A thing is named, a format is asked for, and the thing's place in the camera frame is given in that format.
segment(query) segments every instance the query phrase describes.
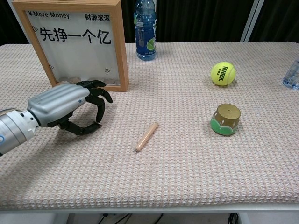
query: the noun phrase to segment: black robotic finger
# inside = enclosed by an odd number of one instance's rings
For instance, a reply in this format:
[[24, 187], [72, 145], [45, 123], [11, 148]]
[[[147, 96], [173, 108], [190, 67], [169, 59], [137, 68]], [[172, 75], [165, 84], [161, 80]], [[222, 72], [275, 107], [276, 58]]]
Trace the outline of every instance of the black robotic finger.
[[113, 103], [113, 100], [109, 94], [109, 92], [107, 92], [106, 90], [104, 89], [89, 89], [90, 93], [94, 96], [103, 96], [107, 102], [109, 103]]
[[93, 87], [92, 88], [96, 88], [96, 87], [105, 87], [106, 86], [106, 83], [104, 82], [101, 82], [99, 80], [93, 80], [91, 81], [92, 84], [93, 84]]
[[97, 117], [96, 117], [96, 121], [99, 123], [103, 116], [104, 116], [104, 112], [105, 112], [105, 101], [101, 98], [98, 98], [96, 96], [88, 96], [86, 97], [86, 101], [91, 103], [91, 104], [95, 104], [98, 106], [98, 113], [97, 113]]
[[84, 134], [89, 134], [89, 133], [94, 132], [95, 130], [99, 129], [101, 127], [101, 125], [97, 124], [97, 123], [93, 123], [87, 127], [79, 127], [78, 125], [67, 120], [67, 121], [59, 124], [59, 127], [66, 131], [69, 131], [75, 135], [84, 135]]
[[76, 83], [76, 85], [81, 85], [84, 88], [90, 89], [90, 88], [96, 88], [96, 87], [105, 87], [106, 83], [101, 82], [99, 80], [93, 80], [93, 81], [81, 81], [81, 82]]

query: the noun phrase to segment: wooden frame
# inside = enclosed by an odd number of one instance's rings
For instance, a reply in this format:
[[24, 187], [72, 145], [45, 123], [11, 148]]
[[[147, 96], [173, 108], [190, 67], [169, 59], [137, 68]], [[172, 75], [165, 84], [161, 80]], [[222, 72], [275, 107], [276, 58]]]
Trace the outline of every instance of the wooden frame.
[[120, 85], [107, 85], [108, 91], [126, 91], [128, 88], [128, 66], [123, 32], [121, 0], [14, 0], [13, 5], [32, 42], [32, 45], [41, 61], [41, 64], [52, 86], [59, 84], [50, 69], [48, 60], [31, 27], [26, 11], [63, 11], [86, 13], [110, 13], [114, 36], [114, 45]]

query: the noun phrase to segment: cable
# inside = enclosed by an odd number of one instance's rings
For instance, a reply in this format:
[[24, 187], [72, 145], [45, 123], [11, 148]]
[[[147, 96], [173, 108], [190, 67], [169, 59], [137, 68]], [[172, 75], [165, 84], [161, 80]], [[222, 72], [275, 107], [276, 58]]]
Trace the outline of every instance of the cable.
[[160, 215], [159, 219], [157, 219], [157, 221], [154, 224], [157, 224], [160, 221], [160, 219], [162, 218], [162, 216], [163, 216], [163, 213]]
[[118, 224], [119, 222], [121, 222], [123, 219], [125, 219], [126, 217], [128, 217], [129, 214], [126, 214], [123, 218], [121, 218], [120, 220], [118, 220], [116, 223], [114, 224]]
[[238, 223], [238, 219], [239, 219], [239, 215], [238, 213], [231, 213], [228, 217], [228, 224], [234, 224], [233, 220], [234, 220], [234, 216], [236, 215], [236, 219], [235, 219], [235, 224]]
[[125, 221], [124, 224], [126, 224], [129, 221], [129, 219], [131, 218], [131, 216], [132, 216], [132, 214], [129, 215], [129, 217], [127, 218], [127, 220]]
[[98, 224], [100, 224], [103, 220], [104, 220], [104, 218], [106, 218], [108, 216], [108, 214], [107, 213], [104, 213], [103, 214], [103, 218], [98, 222]]

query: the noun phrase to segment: robotic hand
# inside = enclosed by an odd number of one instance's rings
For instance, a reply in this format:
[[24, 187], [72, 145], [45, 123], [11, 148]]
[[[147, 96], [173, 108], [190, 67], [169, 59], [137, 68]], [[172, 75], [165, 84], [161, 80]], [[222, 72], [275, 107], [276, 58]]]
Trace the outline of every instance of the robotic hand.
[[[100, 87], [101, 81], [83, 81], [76, 84], [61, 84], [28, 100], [27, 110], [12, 110], [0, 114], [0, 156], [34, 136], [35, 129], [58, 125], [76, 135], [89, 134], [100, 127], [105, 111], [103, 96], [112, 103], [110, 94]], [[74, 110], [89, 102], [98, 106], [96, 123], [79, 127], [69, 121]]]

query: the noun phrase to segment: bottle label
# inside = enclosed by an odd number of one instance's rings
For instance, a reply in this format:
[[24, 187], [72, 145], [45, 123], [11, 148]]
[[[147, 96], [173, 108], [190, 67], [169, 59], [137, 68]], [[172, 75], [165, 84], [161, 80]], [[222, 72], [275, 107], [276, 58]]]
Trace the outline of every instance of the bottle label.
[[144, 28], [143, 22], [136, 22], [135, 37], [138, 54], [152, 55], [156, 52], [156, 23], [157, 20], [152, 28]]

